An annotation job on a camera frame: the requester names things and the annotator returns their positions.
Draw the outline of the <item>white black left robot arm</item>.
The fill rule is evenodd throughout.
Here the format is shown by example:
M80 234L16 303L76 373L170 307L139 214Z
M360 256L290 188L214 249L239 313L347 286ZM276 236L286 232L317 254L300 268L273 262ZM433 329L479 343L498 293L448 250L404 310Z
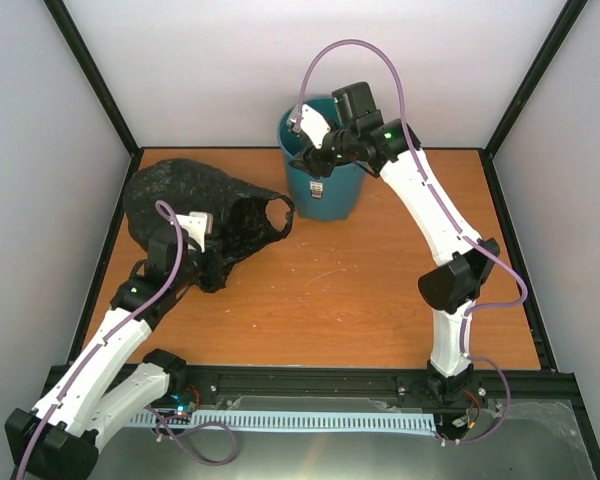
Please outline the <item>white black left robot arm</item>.
M157 328L200 275L204 243L168 235L149 243L144 271L117 290L84 351L31 410L14 410L5 432L14 476L86 479L104 447L154 401L181 400L186 362L165 350L147 354L121 383L114 381L133 351Z

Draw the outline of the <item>black plastic trash bag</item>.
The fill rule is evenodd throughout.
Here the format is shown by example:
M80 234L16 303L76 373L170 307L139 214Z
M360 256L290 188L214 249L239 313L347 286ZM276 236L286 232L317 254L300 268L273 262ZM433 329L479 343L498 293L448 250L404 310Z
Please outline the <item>black plastic trash bag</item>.
M233 267L292 230L295 206L279 192L232 177L210 165L185 158L160 161L137 171L123 193L131 238L144 250L166 221L155 209L162 200L177 214L213 215L211 246L220 251L220 276L197 280L200 290L226 287Z

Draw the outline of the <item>teal plastic trash bin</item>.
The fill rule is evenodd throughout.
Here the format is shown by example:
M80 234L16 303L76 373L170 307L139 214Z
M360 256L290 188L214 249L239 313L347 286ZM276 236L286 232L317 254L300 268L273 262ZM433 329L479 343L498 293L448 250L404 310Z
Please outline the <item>teal plastic trash bin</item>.
M308 139L297 136L286 124L288 110L278 122L277 140L283 152L289 196L298 215L317 221L346 220L354 210L361 194L366 173L349 163L337 166L329 177L315 179L293 168L293 157L311 146Z

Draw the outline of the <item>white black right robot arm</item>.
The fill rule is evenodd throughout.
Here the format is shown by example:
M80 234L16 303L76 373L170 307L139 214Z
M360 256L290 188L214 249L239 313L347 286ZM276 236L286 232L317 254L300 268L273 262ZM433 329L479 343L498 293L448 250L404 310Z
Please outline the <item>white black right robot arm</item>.
M434 402L450 403L472 380L471 310L500 254L499 245L493 238L483 239L462 217L413 131L398 119L383 119L367 83L334 91L332 101L335 120L308 104L291 110L286 125L304 148L290 164L322 179L339 166L356 163L382 179L404 204L435 263L418 280L419 292L433 314L426 388Z

